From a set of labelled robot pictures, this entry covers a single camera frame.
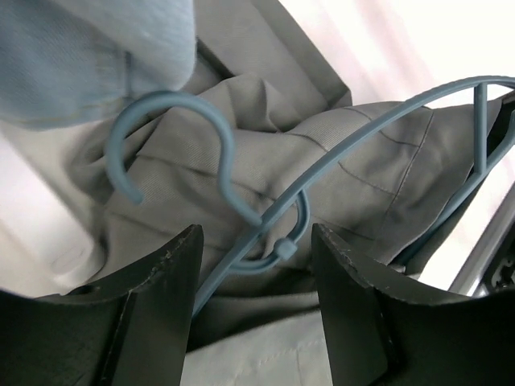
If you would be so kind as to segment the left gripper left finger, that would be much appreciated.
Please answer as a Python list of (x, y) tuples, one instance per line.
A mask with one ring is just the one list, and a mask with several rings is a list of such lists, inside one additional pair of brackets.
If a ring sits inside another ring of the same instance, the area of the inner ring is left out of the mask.
[(203, 243), (192, 225), (68, 295), (2, 292), (2, 384), (179, 384)]

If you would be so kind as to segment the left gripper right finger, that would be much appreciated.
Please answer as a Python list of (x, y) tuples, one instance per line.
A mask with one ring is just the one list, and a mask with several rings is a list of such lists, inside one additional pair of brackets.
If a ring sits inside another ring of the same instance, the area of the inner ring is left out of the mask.
[(335, 385), (511, 385), (514, 292), (425, 285), (315, 224), (311, 252)]

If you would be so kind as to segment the blue plastic hanger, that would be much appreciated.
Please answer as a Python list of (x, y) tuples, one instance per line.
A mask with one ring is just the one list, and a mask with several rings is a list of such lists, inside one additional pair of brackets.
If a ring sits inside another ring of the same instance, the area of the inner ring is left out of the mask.
[[(189, 109), (209, 121), (220, 139), (220, 158), (217, 172), (217, 186), (227, 204), (231, 206), (251, 229), (232, 247), (221, 262), (208, 276), (196, 294), (193, 312), (198, 314), (221, 282), (229, 274), (254, 275), (274, 267), (281, 260), (287, 260), (297, 250), (300, 237), (307, 230), (310, 220), (310, 204), (307, 189), (319, 180), (344, 156), (385, 126), (413, 112), (429, 102), (441, 99), (455, 92), (472, 88), (474, 90), (474, 169), (466, 183), (451, 197), (433, 225), (401, 254), (401, 262), (410, 260), (422, 243), (445, 222), (472, 191), (486, 178), (493, 167), (508, 153), (514, 144), (514, 124), (510, 123), (503, 141), (492, 152), (487, 151), (488, 86), (514, 87), (510, 76), (474, 76), (440, 85), (411, 97), (400, 105), (370, 121), (349, 137), (338, 143), (332, 150), (317, 160), (300, 175), (273, 203), (264, 214), (259, 214), (237, 195), (230, 182), (235, 154), (235, 142), (230, 124), (223, 114), (206, 100), (185, 92), (152, 92), (129, 104), (117, 117), (105, 144), (106, 172), (109, 181), (123, 195), (134, 203), (141, 203), (142, 193), (130, 180), (124, 167), (122, 146), (130, 129), (138, 119), (154, 110), (174, 107)], [(260, 261), (247, 261), (245, 255), (292, 205), (297, 206), (297, 223), (292, 231), (279, 239), (273, 252)]]

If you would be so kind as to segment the light blue denim skirt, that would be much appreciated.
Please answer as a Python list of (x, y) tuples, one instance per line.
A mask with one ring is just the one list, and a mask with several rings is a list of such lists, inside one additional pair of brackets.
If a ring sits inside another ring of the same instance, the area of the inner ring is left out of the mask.
[(4, 1), (1, 119), (25, 129), (99, 121), (181, 89), (196, 62), (190, 1)]

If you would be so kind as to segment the grey garment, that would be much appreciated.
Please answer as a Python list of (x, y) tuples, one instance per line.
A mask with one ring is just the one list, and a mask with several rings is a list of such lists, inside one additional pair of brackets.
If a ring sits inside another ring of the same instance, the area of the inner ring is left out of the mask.
[[(270, 26), (274, 1), (197, 1), (200, 59), (193, 93), (233, 131), (232, 181), (255, 211), (273, 207), (310, 166), (388, 113), (392, 102), (324, 101)], [(199, 114), (148, 113), (123, 145), (131, 203), (109, 183), (107, 130), (69, 170), (105, 205), (103, 274), (135, 262), (190, 224), (204, 230), (200, 304), (184, 385), (329, 385), (331, 376), (311, 257), (319, 223), (389, 264), (409, 251), (480, 172), (473, 107), (420, 106), (358, 144), (307, 189), (310, 208), (287, 208), (237, 256), (248, 224), (216, 189), (220, 143)]]

